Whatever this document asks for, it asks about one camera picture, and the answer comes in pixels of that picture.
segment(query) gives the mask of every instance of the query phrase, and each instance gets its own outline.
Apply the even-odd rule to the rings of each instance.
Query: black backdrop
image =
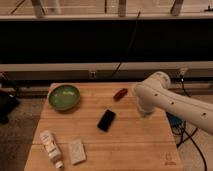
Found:
[[[1,21],[0,62],[213,61],[213,20]]]

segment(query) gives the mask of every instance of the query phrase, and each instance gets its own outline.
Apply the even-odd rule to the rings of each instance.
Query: wooden cutting board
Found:
[[[61,84],[52,84],[49,91]],[[132,83],[72,83],[81,93],[79,104],[62,113],[45,102],[36,129],[25,171],[52,171],[39,133],[49,129],[63,153],[65,171],[180,171],[181,161],[166,115],[156,109],[144,118],[137,111],[131,93]],[[128,94],[118,102],[114,94],[127,88]],[[108,132],[97,128],[101,116],[109,109],[116,113]],[[73,166],[68,142],[83,140],[86,162]]]

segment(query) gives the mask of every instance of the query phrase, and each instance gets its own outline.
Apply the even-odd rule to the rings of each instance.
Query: floor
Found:
[[[198,95],[194,98],[213,103],[213,95]],[[28,156],[34,131],[44,103],[43,98],[21,99],[20,105],[9,115],[10,122],[0,125],[0,170],[22,171]],[[191,132],[193,126],[188,124]],[[205,155],[208,171],[213,171],[213,136],[199,130],[193,137]],[[190,141],[179,148],[184,171],[202,171],[203,163]]]

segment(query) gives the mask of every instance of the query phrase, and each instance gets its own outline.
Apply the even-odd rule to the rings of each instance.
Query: green bowl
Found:
[[[61,85],[52,90],[48,100],[53,109],[66,111],[79,102],[80,92],[72,85]]]

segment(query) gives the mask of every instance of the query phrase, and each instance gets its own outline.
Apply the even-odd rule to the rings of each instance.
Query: tube cap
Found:
[[[55,163],[55,167],[57,170],[62,170],[64,168],[64,165],[63,165],[62,161],[58,161]]]

